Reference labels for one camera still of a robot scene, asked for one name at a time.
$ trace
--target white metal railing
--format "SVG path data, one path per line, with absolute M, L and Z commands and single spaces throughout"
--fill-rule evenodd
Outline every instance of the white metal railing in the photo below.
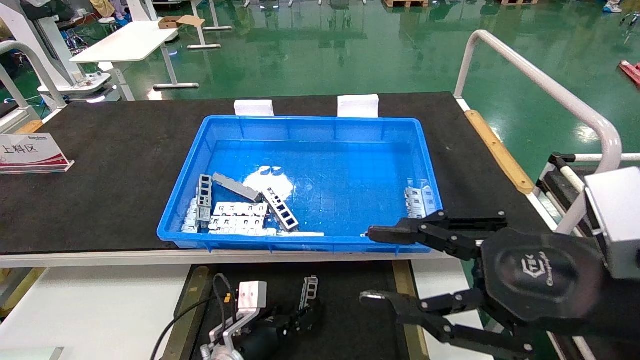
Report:
M 465 56 L 462 59 L 458 82 L 453 96 L 456 99 L 462 99 L 462 91 L 465 87 L 469 65 L 471 65 L 471 57 L 473 57 L 474 49 L 478 40 L 487 43 L 491 48 L 496 50 L 502 57 L 507 59 L 515 67 L 518 68 L 529 79 L 536 83 L 542 90 L 546 91 L 555 100 L 562 104 L 567 110 L 574 114 L 580 121 L 589 126 L 600 138 L 602 143 L 602 161 L 600 162 L 596 173 L 615 170 L 620 165 L 622 154 L 622 142 L 616 128 L 607 119 L 600 115 L 597 111 L 585 104 L 584 101 L 578 99 L 569 90 L 546 75 L 532 63 L 516 53 L 512 48 L 508 47 L 489 33 L 487 30 L 477 30 L 467 42 Z M 557 233 L 569 234 L 573 231 L 580 220 L 586 215 L 586 203 L 584 200 L 584 192 L 580 193 L 571 208 L 558 224 Z
M 62 95 L 56 88 L 56 85 L 53 83 L 53 80 L 51 79 L 47 71 L 44 69 L 42 62 L 40 62 L 40 59 L 38 59 L 38 56 L 36 55 L 36 53 L 34 53 L 30 47 L 28 47 L 26 44 L 23 44 L 22 42 L 18 42 L 18 41 L 0 42 L 0 54 L 4 54 L 7 51 L 11 51 L 14 49 L 22 51 L 27 56 L 34 70 L 36 71 L 36 73 L 38 73 L 38 75 L 40 75 L 40 79 L 42 79 L 42 82 L 44 83 L 44 85 L 51 92 L 51 97 L 53 97 L 54 101 L 56 102 L 58 109 L 64 108 L 66 104 L 65 104 L 65 101 L 62 99 Z M 7 90 L 9 90 L 9 92 L 11 93 L 11 96 L 13 96 L 13 98 L 15 99 L 15 102 L 20 107 L 20 110 L 27 111 L 29 115 L 34 116 L 37 119 L 40 118 L 35 113 L 33 108 L 27 103 L 27 100 L 25 100 L 24 96 L 22 96 L 22 93 L 20 93 L 20 90 L 18 90 L 18 88 L 15 86 L 15 83 L 13 82 L 13 80 L 11 80 L 11 77 L 9 76 L 9 74 L 7 74 L 6 70 L 2 66 L 0 66 L 0 81 L 2 81 L 5 87 L 7 88 Z

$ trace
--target shoe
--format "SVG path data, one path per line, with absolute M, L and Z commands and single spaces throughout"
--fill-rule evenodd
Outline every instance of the shoe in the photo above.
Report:
M 602 12 L 605 12 L 605 13 L 621 13 L 622 9 L 618 5 L 605 5 L 605 7 L 602 8 Z
M 129 21 L 127 21 L 127 19 L 122 18 L 122 20 L 116 18 L 116 24 L 120 25 L 120 27 L 123 27 L 125 25 L 127 25 L 129 23 Z

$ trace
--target green epoxy floor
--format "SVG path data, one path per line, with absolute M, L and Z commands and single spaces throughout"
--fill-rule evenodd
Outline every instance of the green epoxy floor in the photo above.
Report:
M 191 8 L 160 15 L 189 14 Z M 640 62 L 640 28 L 626 34 L 623 14 L 603 14 L 604 3 L 540 0 L 500 6 L 478 0 L 432 3 L 429 8 L 387 8 L 380 0 L 295 0 L 265 12 L 253 0 L 217 3 L 221 25 L 205 33 L 222 49 L 188 51 L 195 28 L 180 29 L 169 45 L 181 82 L 197 90 L 155 92 L 168 82 L 160 51 L 125 71 L 137 99 L 214 99 L 291 95 L 379 94 L 454 90 L 465 44 L 486 29 L 612 121 L 625 152 L 640 152 L 640 94 L 617 65 Z M 625 13 L 635 6 L 623 4 Z M 211 25 L 207 6 L 200 16 Z M 85 32 L 104 37 L 100 28 Z M 35 95 L 35 76 L 18 81 Z M 536 178 L 552 151 L 600 152 L 596 135 L 488 46 L 480 45 L 464 98 L 479 110 L 524 170 Z

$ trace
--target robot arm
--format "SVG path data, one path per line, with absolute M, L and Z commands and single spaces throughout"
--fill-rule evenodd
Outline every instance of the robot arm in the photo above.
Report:
M 469 232 L 484 232 L 476 241 Z M 360 301 L 391 308 L 397 322 L 419 325 L 442 343 L 503 359 L 532 358 L 534 329 L 615 340 L 640 338 L 640 284 L 614 279 L 597 242 L 563 234 L 527 235 L 503 218 L 403 218 L 394 227 L 372 226 L 372 241 L 420 243 L 475 261 L 474 287 L 428 299 L 365 291 Z M 454 325 L 445 315 L 482 309 L 512 336 Z
M 209 333 L 211 343 L 200 347 L 203 360 L 263 360 L 311 330 L 322 315 L 316 299 L 318 279 L 305 278 L 298 311 L 284 315 L 279 308 L 266 311 L 267 283 L 241 282 L 238 289 L 237 322 L 228 319 Z

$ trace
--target blue plastic bin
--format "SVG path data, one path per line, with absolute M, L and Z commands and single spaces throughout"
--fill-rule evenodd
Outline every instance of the blue plastic bin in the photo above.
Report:
M 293 188 L 285 202 L 299 230 L 325 236 L 180 231 L 200 174 L 219 172 L 243 182 L 260 171 L 285 176 Z M 421 245 L 374 243 L 361 236 L 370 225 L 395 225 L 407 216 L 408 179 L 425 179 L 435 208 L 442 208 L 422 126 L 415 119 L 210 116 L 191 146 L 157 235 L 183 249 L 429 252 Z M 215 185 L 213 203 L 221 201 L 246 202 Z M 273 219 L 267 225 L 277 227 Z

